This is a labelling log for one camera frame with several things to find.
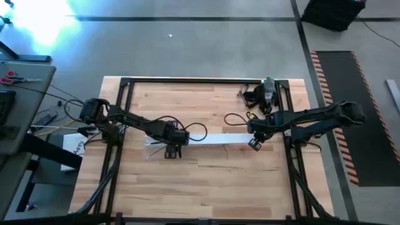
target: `wooden tabletop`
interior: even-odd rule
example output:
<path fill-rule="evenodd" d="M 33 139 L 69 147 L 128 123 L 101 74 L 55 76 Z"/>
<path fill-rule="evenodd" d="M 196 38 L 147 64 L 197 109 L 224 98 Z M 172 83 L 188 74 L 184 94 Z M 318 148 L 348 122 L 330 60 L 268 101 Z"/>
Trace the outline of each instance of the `wooden tabletop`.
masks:
<path fill-rule="evenodd" d="M 100 98 L 115 103 L 120 79 L 105 77 Z M 304 81 L 290 79 L 289 84 L 294 110 L 309 109 Z M 239 88 L 238 84 L 137 82 L 131 112 L 148 119 L 171 115 L 185 126 L 203 123 L 211 134 L 246 133 L 245 126 L 232 127 L 223 121 L 227 113 L 244 116 L 247 111 L 236 96 Z M 241 121 L 233 117 L 229 122 Z M 204 128 L 193 126 L 189 131 L 203 134 Z M 182 159 L 164 159 L 161 151 L 146 160 L 154 149 L 145 148 L 144 140 L 142 131 L 127 129 L 113 214 L 231 219 L 284 219 L 285 215 L 294 215 L 282 134 L 266 141 L 259 152 L 246 144 L 184 147 Z M 99 142 L 86 148 L 71 212 L 79 209 L 97 187 L 105 149 L 106 145 Z M 321 153 L 310 145 L 302 152 L 310 190 L 333 214 Z M 102 201 L 103 211 L 107 193 Z M 299 196 L 304 212 L 302 195 Z"/>

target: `scissors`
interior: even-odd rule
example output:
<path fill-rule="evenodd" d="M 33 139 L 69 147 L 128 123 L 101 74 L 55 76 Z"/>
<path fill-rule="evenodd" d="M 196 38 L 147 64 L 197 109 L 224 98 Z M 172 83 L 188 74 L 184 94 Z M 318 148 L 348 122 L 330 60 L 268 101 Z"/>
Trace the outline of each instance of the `scissors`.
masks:
<path fill-rule="evenodd" d="M 34 81 L 42 81 L 42 79 L 30 79 L 19 77 L 17 73 L 14 71 L 8 71 L 6 73 L 5 78 L 0 78 L 0 84 L 16 84 L 16 83 L 23 83 L 23 82 L 34 82 Z"/>

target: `floor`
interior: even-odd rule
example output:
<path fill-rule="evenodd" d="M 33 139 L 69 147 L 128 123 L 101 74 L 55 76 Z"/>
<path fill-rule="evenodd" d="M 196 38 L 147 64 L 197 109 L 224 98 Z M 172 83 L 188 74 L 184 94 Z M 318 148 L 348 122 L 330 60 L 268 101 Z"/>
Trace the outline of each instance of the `floor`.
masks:
<path fill-rule="evenodd" d="M 297 3 L 301 15 L 308 0 L 98 0 L 96 4 L 90 0 L 15 0 L 15 3 L 15 9 L 7 12 L 14 24 L 4 26 L 0 40 L 19 54 L 52 56 L 52 64 L 57 67 L 52 84 L 81 99 L 99 94 L 103 76 L 271 76 L 304 79 L 312 106 L 318 106 L 304 56 L 304 41 L 301 42 L 293 19 L 298 13 L 293 10 L 294 4 Z M 400 43 L 399 1 L 369 0 L 360 17 L 392 18 L 367 23 L 379 34 Z M 400 139 L 396 139 L 400 135 L 400 116 L 384 83 L 385 79 L 394 79 L 400 84 L 400 49 L 361 22 L 352 23 L 342 33 L 305 22 L 297 25 L 304 27 L 306 43 L 312 51 L 356 53 L 400 149 Z M 49 92 L 68 97 L 55 89 Z M 55 104 L 55 99 L 46 97 L 41 107 Z M 72 108 L 71 112 L 77 114 L 78 110 Z M 328 148 L 324 140 L 322 147 Z M 335 213 L 346 219 L 329 151 L 323 151 L 323 160 Z M 360 188 L 350 184 L 350 188 L 360 221 L 386 224 L 400 221 L 400 187 Z M 65 214 L 72 191 L 72 187 L 38 186 L 32 201 L 39 207 L 21 214 L 11 207 L 7 218 Z"/>

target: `black bag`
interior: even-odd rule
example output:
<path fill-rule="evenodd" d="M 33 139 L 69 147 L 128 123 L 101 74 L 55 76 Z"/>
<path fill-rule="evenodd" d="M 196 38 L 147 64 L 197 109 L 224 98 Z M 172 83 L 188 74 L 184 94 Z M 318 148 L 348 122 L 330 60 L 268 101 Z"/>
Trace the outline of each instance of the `black bag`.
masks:
<path fill-rule="evenodd" d="M 332 31 L 345 31 L 366 0 L 310 0 L 301 20 Z"/>

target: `black floor mat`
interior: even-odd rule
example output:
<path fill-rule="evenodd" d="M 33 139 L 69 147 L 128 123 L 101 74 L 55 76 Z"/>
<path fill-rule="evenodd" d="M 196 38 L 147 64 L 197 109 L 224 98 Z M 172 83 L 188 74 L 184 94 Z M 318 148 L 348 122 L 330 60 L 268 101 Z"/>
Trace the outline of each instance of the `black floor mat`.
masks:
<path fill-rule="evenodd" d="M 349 180 L 364 187 L 400 186 L 400 156 L 354 53 L 317 51 L 311 57 L 325 103 L 354 101 L 367 116 L 360 127 L 334 131 Z"/>

